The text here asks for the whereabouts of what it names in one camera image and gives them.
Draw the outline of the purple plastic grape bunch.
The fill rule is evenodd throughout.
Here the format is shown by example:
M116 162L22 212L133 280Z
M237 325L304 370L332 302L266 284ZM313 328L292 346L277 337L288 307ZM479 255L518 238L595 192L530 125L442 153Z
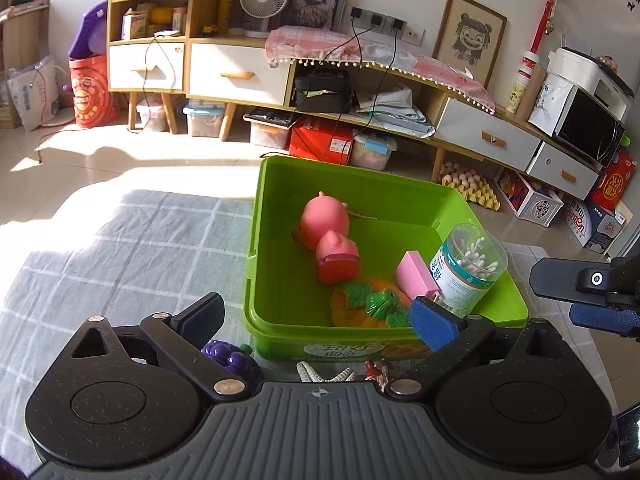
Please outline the purple plastic grape bunch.
M228 341L212 340L201 352L229 373L242 378L252 391L257 390L265 380L262 369L253 358L253 349L248 344L238 347Z

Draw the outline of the red dwarf figurine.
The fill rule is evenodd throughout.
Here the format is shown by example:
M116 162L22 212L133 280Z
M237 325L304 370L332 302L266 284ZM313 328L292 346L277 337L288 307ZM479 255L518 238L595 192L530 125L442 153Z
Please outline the red dwarf figurine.
M373 361L364 363L364 380L366 382L375 382L381 392L385 392L395 378L395 369L390 362L382 360L378 363Z

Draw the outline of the green plastic storage bin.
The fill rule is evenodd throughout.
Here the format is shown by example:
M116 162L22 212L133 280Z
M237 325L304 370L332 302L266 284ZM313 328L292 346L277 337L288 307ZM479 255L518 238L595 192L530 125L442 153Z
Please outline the green plastic storage bin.
M404 314L370 316L368 296L408 309L398 276L430 262L459 224L463 197L437 184L272 156L260 165L243 318L277 362L409 359L427 346Z

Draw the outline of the pink rectangular block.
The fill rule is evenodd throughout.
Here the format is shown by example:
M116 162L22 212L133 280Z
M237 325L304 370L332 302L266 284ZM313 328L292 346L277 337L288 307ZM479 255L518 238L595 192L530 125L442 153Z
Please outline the pink rectangular block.
M402 256L395 271L398 288L410 299L426 297L436 300L440 290L420 252L412 250Z

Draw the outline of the clear cotton swab jar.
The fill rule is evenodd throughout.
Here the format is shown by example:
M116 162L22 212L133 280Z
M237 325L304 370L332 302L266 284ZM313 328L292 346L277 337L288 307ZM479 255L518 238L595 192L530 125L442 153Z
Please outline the clear cotton swab jar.
M506 251L495 237L480 226L457 224L428 265L438 287L436 302L465 318L507 266Z

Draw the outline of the orange pumpkin toy green leaves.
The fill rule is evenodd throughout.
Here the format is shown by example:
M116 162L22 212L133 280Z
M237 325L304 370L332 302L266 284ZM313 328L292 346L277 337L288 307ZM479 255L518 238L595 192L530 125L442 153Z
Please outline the orange pumpkin toy green leaves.
M337 327L409 327L409 307L403 292L377 278L338 285L330 299L331 320Z

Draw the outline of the white patterned toy box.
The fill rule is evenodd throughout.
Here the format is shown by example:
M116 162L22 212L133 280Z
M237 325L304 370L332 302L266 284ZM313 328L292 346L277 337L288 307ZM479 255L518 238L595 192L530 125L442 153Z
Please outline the white patterned toy box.
M495 182L506 203L520 220L548 228L564 206L553 188L529 180L510 168L501 168Z

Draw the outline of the yellow egg tray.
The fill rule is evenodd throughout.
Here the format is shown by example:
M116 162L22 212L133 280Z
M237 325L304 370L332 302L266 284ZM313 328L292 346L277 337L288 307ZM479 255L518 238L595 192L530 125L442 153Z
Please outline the yellow egg tray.
M467 202L493 211L501 209L497 194L475 168L466 168L458 162L444 162L439 170L439 183L457 191Z

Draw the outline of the pink pig toy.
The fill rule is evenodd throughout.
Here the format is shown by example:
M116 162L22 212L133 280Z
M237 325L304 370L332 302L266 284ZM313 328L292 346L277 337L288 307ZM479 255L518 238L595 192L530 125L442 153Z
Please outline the pink pig toy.
M317 280L335 285L354 280L360 272L359 249L348 238L349 214L345 203L320 192L306 203L293 240L316 257Z

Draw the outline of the black microwave oven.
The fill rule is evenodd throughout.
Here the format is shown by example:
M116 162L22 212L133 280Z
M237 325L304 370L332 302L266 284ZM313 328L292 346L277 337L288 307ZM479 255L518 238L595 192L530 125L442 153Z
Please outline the black microwave oven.
M624 125L569 80L547 73L527 121L568 150L601 168L620 148Z

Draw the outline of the clear storage box pastel contents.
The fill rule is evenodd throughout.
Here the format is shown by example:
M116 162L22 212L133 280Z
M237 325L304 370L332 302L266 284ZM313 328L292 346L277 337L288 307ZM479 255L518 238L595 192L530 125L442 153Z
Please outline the clear storage box pastel contents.
M355 167L384 171L390 156L396 151L397 141L390 136L358 133L354 137L349 163Z

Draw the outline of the white appliance on microwave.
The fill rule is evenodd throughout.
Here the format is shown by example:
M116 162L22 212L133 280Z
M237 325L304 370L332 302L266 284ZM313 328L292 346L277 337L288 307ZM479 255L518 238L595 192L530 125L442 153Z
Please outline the white appliance on microwave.
M577 84L619 122L626 122L634 92L610 66L566 47L550 52L548 58L548 73Z

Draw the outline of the clear storage box blue lid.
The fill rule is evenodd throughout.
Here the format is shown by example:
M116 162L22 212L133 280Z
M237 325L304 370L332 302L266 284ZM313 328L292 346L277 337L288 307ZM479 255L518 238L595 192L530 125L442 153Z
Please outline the clear storage box blue lid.
M218 138L226 106L224 104L187 105L183 107L186 128L194 138Z

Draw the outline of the red cardboard box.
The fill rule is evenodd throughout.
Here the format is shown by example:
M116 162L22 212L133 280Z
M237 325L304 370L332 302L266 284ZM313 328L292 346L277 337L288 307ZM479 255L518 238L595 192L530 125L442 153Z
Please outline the red cardboard box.
M347 165L354 135L354 129L342 122L303 116L291 129L288 151L298 158Z

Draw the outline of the red printed bag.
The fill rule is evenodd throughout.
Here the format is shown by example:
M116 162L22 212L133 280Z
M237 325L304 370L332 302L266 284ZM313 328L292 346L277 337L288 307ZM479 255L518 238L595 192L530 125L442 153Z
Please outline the red printed bag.
M108 91L105 54L70 60L70 88L74 96L76 124L85 129L114 122L120 113L116 94Z

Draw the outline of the black bag on shelf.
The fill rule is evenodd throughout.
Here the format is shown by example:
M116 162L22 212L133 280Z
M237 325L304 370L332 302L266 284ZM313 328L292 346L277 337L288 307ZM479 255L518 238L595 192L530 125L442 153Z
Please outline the black bag on shelf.
M345 113L352 104L346 70L317 70L294 79L295 108L304 113Z

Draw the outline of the long wooden TV cabinet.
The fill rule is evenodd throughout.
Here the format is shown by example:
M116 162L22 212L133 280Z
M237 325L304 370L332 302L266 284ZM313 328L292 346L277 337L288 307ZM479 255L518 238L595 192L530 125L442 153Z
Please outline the long wooden TV cabinet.
M582 199L599 165L508 101L536 70L532 14L522 0L107 0L108 86L405 136Z

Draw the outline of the white paper shopping bag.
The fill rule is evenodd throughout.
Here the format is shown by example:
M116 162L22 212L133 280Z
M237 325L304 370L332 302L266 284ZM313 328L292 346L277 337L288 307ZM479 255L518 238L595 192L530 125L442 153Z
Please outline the white paper shopping bag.
M60 100L55 73L51 55L22 70L9 70L6 84L26 132L50 122L58 114Z

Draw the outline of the framed cartoon girl drawing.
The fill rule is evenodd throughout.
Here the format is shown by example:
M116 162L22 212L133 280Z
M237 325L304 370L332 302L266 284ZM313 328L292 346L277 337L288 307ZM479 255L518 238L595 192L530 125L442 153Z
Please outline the framed cartoon girl drawing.
M432 57L487 88L508 19L475 0L447 0Z

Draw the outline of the pink checked cloth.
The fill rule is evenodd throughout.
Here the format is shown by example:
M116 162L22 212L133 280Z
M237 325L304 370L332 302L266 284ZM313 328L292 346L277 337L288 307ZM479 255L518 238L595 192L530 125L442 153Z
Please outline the pink checked cloth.
M496 111L488 91L470 76L429 56L363 39L363 35L355 37L323 29L283 26L270 32L265 49L269 61L363 62L382 70L390 68L444 87L486 113Z

